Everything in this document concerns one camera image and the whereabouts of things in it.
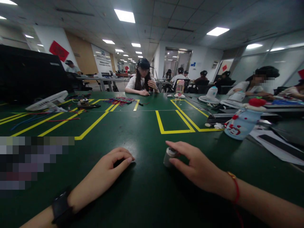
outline white paper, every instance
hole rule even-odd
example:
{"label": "white paper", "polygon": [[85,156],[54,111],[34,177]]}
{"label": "white paper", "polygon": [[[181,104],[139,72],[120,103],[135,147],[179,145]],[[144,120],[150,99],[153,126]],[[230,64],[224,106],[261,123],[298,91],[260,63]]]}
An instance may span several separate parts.
{"label": "white paper", "polygon": [[290,145],[288,143],[286,143],[283,139],[281,139],[279,136],[277,136],[275,133],[273,133],[270,130],[252,130],[250,132],[250,135],[257,140],[259,143],[261,143],[267,150],[269,150],[272,154],[274,154],[275,156],[277,156],[279,159],[281,159],[282,161],[285,162],[290,162],[296,165],[303,165],[304,166],[304,161],[302,161],[301,159],[291,155],[290,153],[283,151],[283,150],[279,150],[277,147],[273,146],[272,144],[265,142],[261,139],[258,138],[258,136],[260,135],[268,135],[270,137],[273,137],[274,139],[285,143],[286,145],[289,145],[290,147],[293,147],[297,150],[299,150],[298,148],[294,147],[293,145]]}

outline black wristwatch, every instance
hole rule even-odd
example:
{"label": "black wristwatch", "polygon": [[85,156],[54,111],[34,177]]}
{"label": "black wristwatch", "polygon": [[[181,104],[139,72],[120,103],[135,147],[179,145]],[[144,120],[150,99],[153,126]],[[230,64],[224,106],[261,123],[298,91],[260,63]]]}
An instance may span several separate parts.
{"label": "black wristwatch", "polygon": [[68,187],[63,193],[59,194],[52,203],[54,220],[52,224],[56,224],[58,228],[69,227],[73,218],[73,208],[69,206],[67,197],[71,193]]}

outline green workbench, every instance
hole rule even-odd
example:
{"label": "green workbench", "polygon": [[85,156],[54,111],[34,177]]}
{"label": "green workbench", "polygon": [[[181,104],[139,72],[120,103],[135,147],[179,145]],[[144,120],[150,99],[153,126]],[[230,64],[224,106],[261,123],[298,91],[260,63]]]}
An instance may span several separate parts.
{"label": "green workbench", "polygon": [[[80,114],[80,120],[58,126],[60,122],[41,123],[43,119],[40,119],[13,131],[10,129],[15,124],[29,116],[12,114],[25,112],[24,107],[1,105],[0,136],[74,136],[76,139],[68,154],[57,155],[56,163],[44,165],[45,171],[38,173],[37,181],[27,182],[26,190],[6,191],[8,195],[0,203],[1,227],[18,227],[28,221],[49,206],[66,186],[75,187],[102,156],[116,147],[128,149],[136,162],[79,216],[73,227],[238,227],[230,202],[198,189],[179,171],[163,165],[165,140],[190,143],[220,169],[304,206],[304,173],[252,140],[237,141],[223,131],[209,131],[204,126],[208,113],[196,109],[203,106],[191,101],[197,101],[199,95],[192,96],[176,101],[165,93],[143,97],[124,92],[93,92],[91,103],[97,101],[101,107]],[[130,97],[149,104],[140,106],[133,102],[120,107],[98,101],[112,97]],[[68,104],[72,104],[71,109],[76,106],[71,101],[64,105]],[[53,120],[73,115],[61,113]],[[299,121],[285,121],[281,125],[288,128],[299,125]],[[245,227],[249,224],[266,227],[248,212],[241,209],[240,213]]]}

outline blue wire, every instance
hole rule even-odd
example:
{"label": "blue wire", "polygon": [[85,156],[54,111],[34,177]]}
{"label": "blue wire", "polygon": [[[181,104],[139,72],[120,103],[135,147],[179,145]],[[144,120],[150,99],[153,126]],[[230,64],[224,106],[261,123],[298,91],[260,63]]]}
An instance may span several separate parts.
{"label": "blue wire", "polygon": [[33,116],[33,117],[30,118],[30,119],[27,119],[27,120],[25,120],[25,121],[22,121],[22,122],[16,124],[16,125],[11,129],[11,131],[14,130],[16,127],[18,127],[18,126],[21,125],[21,124],[29,123],[29,122],[32,122],[32,121],[34,121],[34,120],[44,118],[44,117],[46,117],[46,116],[49,116],[50,114],[52,114],[52,112],[50,112],[50,113],[48,113],[48,114],[46,114],[46,115],[44,115],[44,116],[38,117],[38,118],[36,118],[36,116]]}

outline white desk fan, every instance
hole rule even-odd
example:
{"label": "white desk fan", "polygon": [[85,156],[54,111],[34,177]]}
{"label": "white desk fan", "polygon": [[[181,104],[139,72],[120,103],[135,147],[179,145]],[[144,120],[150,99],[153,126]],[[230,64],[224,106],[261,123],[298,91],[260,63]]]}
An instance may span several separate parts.
{"label": "white desk fan", "polygon": [[66,111],[63,108],[58,107],[58,104],[61,104],[64,102],[64,99],[67,97],[68,92],[61,91],[59,93],[56,93],[52,96],[49,96],[43,100],[40,100],[36,102],[35,104],[32,104],[31,106],[27,107],[26,110],[28,111],[38,111],[42,109],[49,109],[46,112],[62,112]]}
{"label": "white desk fan", "polygon": [[210,104],[218,104],[219,99],[215,98],[217,93],[218,93],[217,87],[213,86],[208,90],[208,93],[206,95],[200,96],[199,100]]}
{"label": "white desk fan", "polygon": [[243,105],[242,101],[244,100],[245,96],[246,94],[244,92],[239,91],[232,94],[227,100],[222,100],[220,103],[222,105],[239,109]]}

